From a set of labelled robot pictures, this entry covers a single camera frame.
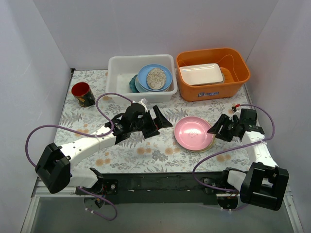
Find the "cream round plate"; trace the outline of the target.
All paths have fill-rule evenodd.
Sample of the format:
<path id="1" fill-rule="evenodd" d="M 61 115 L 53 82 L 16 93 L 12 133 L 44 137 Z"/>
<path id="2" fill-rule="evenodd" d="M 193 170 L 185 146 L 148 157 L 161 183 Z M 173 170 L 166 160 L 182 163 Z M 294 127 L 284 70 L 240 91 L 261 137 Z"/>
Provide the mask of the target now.
<path id="1" fill-rule="evenodd" d="M 207 151 L 208 149 L 210 149 L 213 146 L 214 142 L 215 142 L 215 136 L 213 135 L 212 136 L 212 140 L 211 140 L 210 144 L 207 147 L 205 147 L 204 149 L 201 149 L 201 150 L 190 150 L 190 151 L 191 152 L 204 152 L 204 151 Z"/>

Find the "white deep plate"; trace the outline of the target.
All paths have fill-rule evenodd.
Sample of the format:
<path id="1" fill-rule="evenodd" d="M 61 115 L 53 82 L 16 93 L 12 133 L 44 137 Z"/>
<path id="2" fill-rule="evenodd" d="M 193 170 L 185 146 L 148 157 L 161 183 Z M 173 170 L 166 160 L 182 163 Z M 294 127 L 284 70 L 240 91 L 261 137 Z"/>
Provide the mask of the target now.
<path id="1" fill-rule="evenodd" d="M 156 90 L 156 91 L 146 90 L 139 83 L 138 77 L 136 77 L 136 79 L 135 79 L 135 87 L 138 90 L 138 92 L 140 92 L 140 93 L 142 93 L 142 92 L 163 92 L 163 91 L 168 91 L 168 89 L 169 89 L 169 88 L 166 88 L 166 89 L 163 89 L 163 90 Z"/>

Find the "pink round plate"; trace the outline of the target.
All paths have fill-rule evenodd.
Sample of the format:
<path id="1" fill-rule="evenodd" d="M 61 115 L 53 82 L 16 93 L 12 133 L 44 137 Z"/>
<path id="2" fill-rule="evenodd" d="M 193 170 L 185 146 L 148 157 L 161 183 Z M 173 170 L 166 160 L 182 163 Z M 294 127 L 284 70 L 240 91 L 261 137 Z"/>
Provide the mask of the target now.
<path id="1" fill-rule="evenodd" d="M 214 142 L 214 135 L 209 134 L 211 125 L 204 119 L 188 116 L 176 123 L 174 136 L 185 149 L 191 151 L 205 150 Z"/>

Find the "teal scalloped plate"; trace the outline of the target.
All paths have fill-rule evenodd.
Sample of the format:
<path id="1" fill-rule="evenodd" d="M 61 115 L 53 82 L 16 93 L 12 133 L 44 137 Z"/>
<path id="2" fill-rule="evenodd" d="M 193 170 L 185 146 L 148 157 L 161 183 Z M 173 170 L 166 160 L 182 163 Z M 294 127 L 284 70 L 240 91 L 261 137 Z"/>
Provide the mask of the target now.
<path id="1" fill-rule="evenodd" d="M 133 93 L 139 93 L 139 91 L 136 88 L 136 78 L 137 75 L 135 75 L 131 81 L 129 82 L 129 89 L 133 92 Z"/>

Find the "speckled oval dish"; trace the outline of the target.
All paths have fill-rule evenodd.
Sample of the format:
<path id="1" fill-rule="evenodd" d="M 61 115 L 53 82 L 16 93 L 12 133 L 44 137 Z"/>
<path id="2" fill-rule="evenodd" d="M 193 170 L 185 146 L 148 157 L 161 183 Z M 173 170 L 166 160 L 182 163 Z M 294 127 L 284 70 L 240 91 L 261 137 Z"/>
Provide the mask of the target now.
<path id="1" fill-rule="evenodd" d="M 152 68 L 147 76 L 146 82 L 150 89 L 152 90 L 160 90 L 166 84 L 166 73 L 161 68 Z"/>

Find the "blue round plate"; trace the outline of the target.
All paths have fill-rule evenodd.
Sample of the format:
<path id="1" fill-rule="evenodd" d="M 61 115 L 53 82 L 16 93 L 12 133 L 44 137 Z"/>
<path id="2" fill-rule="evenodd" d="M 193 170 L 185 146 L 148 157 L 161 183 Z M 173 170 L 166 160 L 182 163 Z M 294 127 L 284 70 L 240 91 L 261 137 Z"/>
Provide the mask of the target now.
<path id="1" fill-rule="evenodd" d="M 171 72 L 165 67 L 165 66 L 162 66 L 162 65 L 159 65 L 159 64 L 149 64 L 149 65 L 146 65 L 144 66 L 143 68 L 140 69 L 139 73 L 138 73 L 138 80 L 139 80 L 139 83 L 141 84 L 141 86 L 146 89 L 146 90 L 149 90 L 149 91 L 155 91 L 155 90 L 152 90 L 149 88 L 147 82 L 146 82 L 146 76 L 148 74 L 148 72 L 152 69 L 152 68 L 161 68 L 162 70 L 165 71 L 166 73 L 166 84 L 164 85 L 164 87 L 160 90 L 163 90 L 163 89 L 166 89 L 166 88 L 169 88 L 170 85 L 172 84 L 173 82 L 173 77 L 172 77 L 172 74 Z"/>

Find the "pale peach bottom plate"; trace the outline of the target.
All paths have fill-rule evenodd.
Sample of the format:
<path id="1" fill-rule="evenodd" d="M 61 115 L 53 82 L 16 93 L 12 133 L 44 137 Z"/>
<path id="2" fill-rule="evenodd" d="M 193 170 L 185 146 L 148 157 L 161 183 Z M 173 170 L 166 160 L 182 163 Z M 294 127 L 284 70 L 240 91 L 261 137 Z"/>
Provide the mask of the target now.
<path id="1" fill-rule="evenodd" d="M 165 91 L 168 91 L 168 89 L 169 89 L 169 88 L 166 88 L 166 89 L 164 89 L 162 91 L 149 91 L 149 90 L 144 89 L 139 82 L 135 82 L 135 87 L 136 87 L 137 91 L 140 92 L 140 93 L 146 93 L 146 92 L 154 92 L 154 93 L 155 92 L 165 92 Z"/>

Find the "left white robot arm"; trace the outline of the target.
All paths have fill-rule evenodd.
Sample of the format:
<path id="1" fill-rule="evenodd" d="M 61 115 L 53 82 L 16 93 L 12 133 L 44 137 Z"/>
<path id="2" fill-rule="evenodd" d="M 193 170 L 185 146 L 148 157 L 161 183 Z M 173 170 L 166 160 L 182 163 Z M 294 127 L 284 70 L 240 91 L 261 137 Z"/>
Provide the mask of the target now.
<path id="1" fill-rule="evenodd" d="M 157 136 L 162 128 L 172 127 L 158 106 L 154 106 L 155 118 L 142 102 L 133 102 L 125 113 L 120 113 L 90 136 L 57 146 L 47 145 L 35 167 L 35 171 L 50 193 L 55 194 L 67 186 L 79 186 L 92 194 L 103 190 L 104 179 L 94 168 L 80 171 L 76 166 L 87 157 L 142 132 L 145 139 Z"/>

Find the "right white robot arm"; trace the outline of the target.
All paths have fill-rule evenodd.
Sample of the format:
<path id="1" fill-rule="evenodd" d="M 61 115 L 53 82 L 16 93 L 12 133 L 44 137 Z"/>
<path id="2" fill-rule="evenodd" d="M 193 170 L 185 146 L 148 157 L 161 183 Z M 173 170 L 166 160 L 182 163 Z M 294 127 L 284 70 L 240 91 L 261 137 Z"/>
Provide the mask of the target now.
<path id="1" fill-rule="evenodd" d="M 226 193 L 237 189 L 243 203 L 279 210 L 289 173 L 280 168 L 270 155 L 264 142 L 264 130 L 257 125 L 256 110 L 241 109 L 233 116 L 222 114 L 208 133 L 227 142 L 238 137 L 246 146 L 251 163 L 247 172 L 226 168 L 222 173 L 220 188 Z"/>

